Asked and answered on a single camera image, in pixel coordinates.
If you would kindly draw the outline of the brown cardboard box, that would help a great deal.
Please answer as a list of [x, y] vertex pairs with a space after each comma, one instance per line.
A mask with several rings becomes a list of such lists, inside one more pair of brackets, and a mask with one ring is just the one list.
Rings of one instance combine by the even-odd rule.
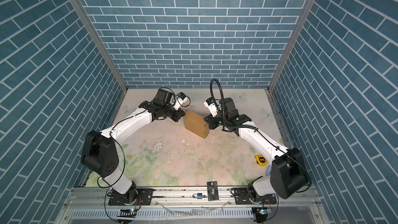
[[192, 112], [190, 110], [187, 110], [183, 117], [183, 122], [185, 128], [188, 131], [194, 133], [195, 135], [203, 139], [206, 139], [207, 136], [209, 135], [209, 125], [204, 120], [203, 116], [195, 112]]

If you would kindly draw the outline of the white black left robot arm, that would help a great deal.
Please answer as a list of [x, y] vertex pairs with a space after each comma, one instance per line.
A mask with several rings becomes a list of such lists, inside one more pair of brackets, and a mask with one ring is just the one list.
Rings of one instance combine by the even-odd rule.
[[81, 163], [97, 173], [122, 204], [136, 203], [139, 196], [136, 184], [125, 175], [126, 155], [122, 143], [156, 120], [170, 118], [178, 122], [185, 115], [182, 110], [185, 103], [190, 104], [190, 98], [183, 92], [176, 94], [169, 88], [158, 89], [152, 101], [143, 101], [128, 117], [99, 132], [90, 131], [84, 141]]

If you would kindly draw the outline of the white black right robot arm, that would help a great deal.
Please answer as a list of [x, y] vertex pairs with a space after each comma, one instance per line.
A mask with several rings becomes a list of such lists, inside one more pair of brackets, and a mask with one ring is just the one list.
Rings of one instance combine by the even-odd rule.
[[204, 118], [211, 130], [222, 127], [225, 132], [235, 133], [249, 142], [267, 162], [268, 175], [248, 184], [248, 195], [252, 202], [262, 201], [266, 195], [288, 199], [305, 185], [312, 183], [302, 153], [297, 148], [288, 148], [261, 131], [245, 114], [239, 114], [229, 97], [219, 103], [213, 98], [204, 102], [210, 114]]

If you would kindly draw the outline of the yellow tape measure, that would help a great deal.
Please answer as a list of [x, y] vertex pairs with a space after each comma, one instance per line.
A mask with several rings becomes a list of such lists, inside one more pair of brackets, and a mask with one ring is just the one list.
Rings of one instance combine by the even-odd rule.
[[257, 164], [260, 166], [266, 166], [268, 164], [267, 159], [263, 155], [256, 155], [255, 159]]

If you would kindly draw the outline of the blue grey stapler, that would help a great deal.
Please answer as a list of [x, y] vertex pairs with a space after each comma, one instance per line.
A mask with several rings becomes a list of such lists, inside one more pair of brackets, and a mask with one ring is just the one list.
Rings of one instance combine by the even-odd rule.
[[268, 166], [267, 170], [266, 170], [266, 176], [270, 176], [271, 175], [271, 170], [272, 170], [272, 166]]

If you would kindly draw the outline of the black VIP card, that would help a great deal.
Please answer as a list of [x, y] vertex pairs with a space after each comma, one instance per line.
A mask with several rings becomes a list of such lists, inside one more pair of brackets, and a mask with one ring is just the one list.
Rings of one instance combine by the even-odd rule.
[[219, 200], [217, 181], [208, 181], [207, 182], [207, 198], [208, 198], [208, 201], [218, 201]]

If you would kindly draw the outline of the small padlock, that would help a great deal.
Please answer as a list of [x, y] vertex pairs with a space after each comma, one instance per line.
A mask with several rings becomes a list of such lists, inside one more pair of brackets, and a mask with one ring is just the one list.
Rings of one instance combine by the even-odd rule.
[[203, 196], [202, 193], [193, 194], [192, 197], [193, 197], [194, 199], [203, 199], [203, 198], [204, 198], [204, 196]]

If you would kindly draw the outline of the right controller board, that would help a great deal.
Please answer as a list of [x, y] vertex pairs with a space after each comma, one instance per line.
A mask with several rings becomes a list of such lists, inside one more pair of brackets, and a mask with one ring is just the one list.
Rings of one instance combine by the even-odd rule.
[[273, 210], [270, 207], [252, 207], [253, 221], [257, 224], [264, 224], [273, 218]]

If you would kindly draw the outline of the controller board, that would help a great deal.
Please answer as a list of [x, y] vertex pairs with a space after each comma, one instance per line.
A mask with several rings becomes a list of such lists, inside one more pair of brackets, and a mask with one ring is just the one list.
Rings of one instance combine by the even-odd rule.
[[137, 216], [137, 208], [122, 208], [117, 214], [117, 222], [120, 224], [129, 224]]
[[253, 221], [257, 224], [264, 224], [273, 218], [273, 210], [270, 207], [252, 207]]

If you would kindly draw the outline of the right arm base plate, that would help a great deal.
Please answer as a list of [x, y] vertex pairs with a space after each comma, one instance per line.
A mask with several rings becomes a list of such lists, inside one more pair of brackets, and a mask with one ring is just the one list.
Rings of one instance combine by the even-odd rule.
[[251, 196], [248, 192], [248, 188], [231, 188], [230, 193], [232, 194], [236, 205], [273, 205], [277, 204], [275, 194], [268, 194], [265, 196]]

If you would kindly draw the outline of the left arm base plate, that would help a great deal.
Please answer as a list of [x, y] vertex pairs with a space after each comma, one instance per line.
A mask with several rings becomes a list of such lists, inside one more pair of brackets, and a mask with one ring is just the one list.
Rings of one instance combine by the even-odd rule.
[[150, 205], [153, 191], [154, 190], [151, 188], [132, 188], [129, 189], [126, 194], [121, 195], [115, 190], [112, 190], [107, 193], [107, 196], [109, 197], [108, 204], [110, 206]]

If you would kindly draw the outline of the aluminium front rail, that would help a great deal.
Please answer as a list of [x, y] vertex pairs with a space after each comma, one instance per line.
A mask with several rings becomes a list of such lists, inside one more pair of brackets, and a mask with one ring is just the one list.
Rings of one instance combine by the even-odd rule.
[[[244, 186], [219, 186], [218, 190], [208, 191], [206, 186], [189, 187], [138, 187], [138, 199], [133, 207], [320, 207], [321, 201], [313, 187], [296, 193], [288, 199], [277, 194], [266, 195], [260, 200], [252, 200]], [[110, 190], [97, 187], [73, 188], [64, 204], [65, 207], [101, 208], [115, 199]]]

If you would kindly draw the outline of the aluminium corner post left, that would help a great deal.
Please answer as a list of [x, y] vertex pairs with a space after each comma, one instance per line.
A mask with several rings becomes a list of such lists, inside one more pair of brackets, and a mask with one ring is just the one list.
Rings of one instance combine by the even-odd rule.
[[104, 43], [102, 42], [100, 36], [98, 35], [91, 19], [89, 18], [87, 12], [85, 11], [82, 3], [80, 0], [69, 0], [72, 8], [78, 15], [79, 19], [81, 20], [83, 26], [87, 30], [88, 34], [90, 35], [92, 41], [94, 42], [96, 48], [100, 52], [101, 56], [103, 57], [103, 60], [106, 62], [108, 65], [110, 71], [114, 75], [114, 78], [118, 82], [119, 86], [121, 87], [122, 91], [124, 93], [127, 92], [127, 85], [122, 79], [122, 76], [120, 75], [119, 71], [117, 70], [112, 58], [110, 57]]

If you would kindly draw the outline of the aluminium corner post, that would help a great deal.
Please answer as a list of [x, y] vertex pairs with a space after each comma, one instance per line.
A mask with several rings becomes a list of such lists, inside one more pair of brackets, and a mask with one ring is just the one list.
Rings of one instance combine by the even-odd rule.
[[268, 87], [269, 92], [273, 92], [276, 84], [278, 82], [278, 79], [280, 75], [282, 74], [283, 68], [286, 65], [289, 56], [293, 50], [293, 47], [299, 37], [299, 34], [311, 12], [311, 9], [313, 8], [315, 3], [315, 0], [306, 0], [305, 4], [303, 5], [302, 11], [297, 19], [297, 23], [295, 24], [295, 27], [291, 33], [291, 36], [289, 37], [289, 41], [285, 47], [284, 53], [282, 54], [279, 64], [276, 67], [275, 73], [271, 79], [271, 82]]
[[108, 65], [110, 71], [114, 75], [114, 78], [118, 82], [119, 86], [121, 87], [122, 91], [124, 93], [127, 92], [127, 85], [122, 79], [122, 76], [120, 75], [119, 71], [117, 70], [112, 58], [110, 57], [104, 43], [102, 42], [100, 36], [98, 35], [91, 19], [89, 18], [87, 12], [85, 11], [82, 3], [80, 0], [69, 0], [72, 8], [78, 15], [79, 19], [81, 20], [83, 26], [87, 30], [88, 34], [90, 35], [92, 41], [94, 42], [96, 48], [100, 52], [101, 56], [103, 57], [103, 60], [106, 62]]

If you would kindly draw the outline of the aluminium corner post right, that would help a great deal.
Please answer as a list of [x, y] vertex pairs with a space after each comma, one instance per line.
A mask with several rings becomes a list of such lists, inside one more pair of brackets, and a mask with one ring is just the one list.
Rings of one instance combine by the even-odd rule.
[[305, 4], [303, 5], [302, 11], [297, 19], [297, 23], [295, 24], [295, 27], [291, 33], [291, 36], [289, 37], [289, 41], [285, 47], [284, 53], [282, 54], [279, 64], [276, 67], [275, 73], [271, 79], [271, 82], [268, 87], [269, 92], [273, 92], [276, 84], [278, 82], [278, 79], [280, 75], [282, 74], [283, 68], [286, 65], [289, 56], [293, 50], [293, 47], [299, 37], [299, 34], [311, 12], [311, 9], [313, 8], [315, 3], [315, 0], [306, 0]]

